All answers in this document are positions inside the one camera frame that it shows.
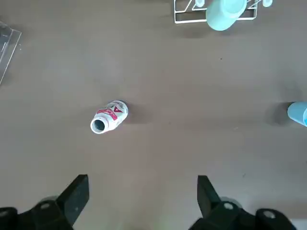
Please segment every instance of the cup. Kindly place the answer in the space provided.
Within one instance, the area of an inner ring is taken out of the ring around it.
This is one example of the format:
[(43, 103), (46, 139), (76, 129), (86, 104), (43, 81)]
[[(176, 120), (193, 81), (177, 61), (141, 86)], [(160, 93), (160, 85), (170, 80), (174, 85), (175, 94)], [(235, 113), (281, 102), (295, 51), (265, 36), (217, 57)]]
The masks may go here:
[(307, 126), (307, 102), (294, 102), (288, 108), (288, 116), (292, 120)]
[(247, 0), (213, 0), (206, 11), (208, 25), (217, 31), (228, 29), (243, 14)]

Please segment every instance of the red label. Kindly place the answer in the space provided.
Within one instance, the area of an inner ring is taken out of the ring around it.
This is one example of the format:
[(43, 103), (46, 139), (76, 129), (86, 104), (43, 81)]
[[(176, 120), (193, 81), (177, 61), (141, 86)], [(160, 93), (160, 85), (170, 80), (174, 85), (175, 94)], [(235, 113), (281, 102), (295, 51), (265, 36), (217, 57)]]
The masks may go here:
[(116, 106), (114, 107), (114, 112), (117, 112), (117, 113), (122, 113), (122, 111), (120, 111), (119, 109), (117, 109), (117, 107), (116, 107)]
[(108, 114), (108, 115), (110, 115), (110, 116), (113, 118), (114, 121), (117, 120), (117, 116), (116, 116), (116, 114), (113, 112), (112, 109), (99, 109), (99, 110), (97, 111), (97, 114), (100, 114), (100, 113)]

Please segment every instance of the mint green cup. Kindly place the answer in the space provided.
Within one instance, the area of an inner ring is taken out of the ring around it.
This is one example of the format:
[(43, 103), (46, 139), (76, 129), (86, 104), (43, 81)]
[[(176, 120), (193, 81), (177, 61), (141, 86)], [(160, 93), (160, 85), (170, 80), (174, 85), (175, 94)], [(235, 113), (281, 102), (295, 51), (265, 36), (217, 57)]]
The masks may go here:
[(247, 0), (213, 0), (206, 11), (208, 25), (217, 31), (228, 29), (243, 14)]

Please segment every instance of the dish rack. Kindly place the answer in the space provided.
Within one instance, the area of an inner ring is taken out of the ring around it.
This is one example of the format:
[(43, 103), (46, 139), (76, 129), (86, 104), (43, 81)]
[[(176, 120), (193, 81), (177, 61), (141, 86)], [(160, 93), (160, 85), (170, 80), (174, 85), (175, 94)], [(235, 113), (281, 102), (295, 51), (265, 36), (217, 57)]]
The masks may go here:
[[(197, 7), (195, 0), (174, 0), (175, 23), (206, 22), (206, 10), (211, 2), (206, 0), (203, 7)], [(254, 20), (257, 17), (258, 2), (258, 0), (248, 1), (248, 6), (238, 20)]]

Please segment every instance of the metal rack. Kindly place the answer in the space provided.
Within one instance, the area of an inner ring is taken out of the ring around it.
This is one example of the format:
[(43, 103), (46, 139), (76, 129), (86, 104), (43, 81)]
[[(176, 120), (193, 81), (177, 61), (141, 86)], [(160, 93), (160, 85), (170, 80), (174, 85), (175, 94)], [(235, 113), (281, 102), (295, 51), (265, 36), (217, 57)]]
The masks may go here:
[[(258, 1), (251, 0), (238, 20), (254, 20), (257, 17)], [(206, 22), (206, 10), (211, 1), (206, 0), (203, 7), (197, 7), (195, 0), (174, 0), (174, 20), (180, 23)]]

